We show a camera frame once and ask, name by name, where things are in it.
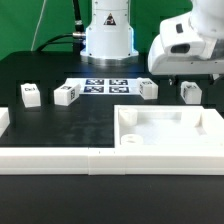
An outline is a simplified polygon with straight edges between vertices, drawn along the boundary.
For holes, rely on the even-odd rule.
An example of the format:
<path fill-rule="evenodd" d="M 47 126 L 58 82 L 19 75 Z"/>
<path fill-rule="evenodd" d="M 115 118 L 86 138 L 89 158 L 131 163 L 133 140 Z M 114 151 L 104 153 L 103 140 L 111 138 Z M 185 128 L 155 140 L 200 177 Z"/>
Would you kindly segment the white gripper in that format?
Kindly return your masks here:
<path fill-rule="evenodd" d="M 214 51 L 217 41 L 190 26 L 190 13 L 160 23 L 160 33 L 148 54 L 153 75 L 224 74 L 224 55 Z"/>

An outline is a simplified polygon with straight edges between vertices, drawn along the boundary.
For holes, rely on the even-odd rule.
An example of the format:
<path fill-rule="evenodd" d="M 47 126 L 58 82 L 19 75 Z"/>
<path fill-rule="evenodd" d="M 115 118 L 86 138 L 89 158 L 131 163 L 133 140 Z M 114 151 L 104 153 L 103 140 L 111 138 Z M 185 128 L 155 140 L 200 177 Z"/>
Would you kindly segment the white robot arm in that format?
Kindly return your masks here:
<path fill-rule="evenodd" d="M 153 75 L 224 74 L 224 0 L 190 0 L 192 9 L 160 23 L 148 54 Z M 129 0 L 92 0 L 83 60 L 97 64 L 138 56 Z"/>

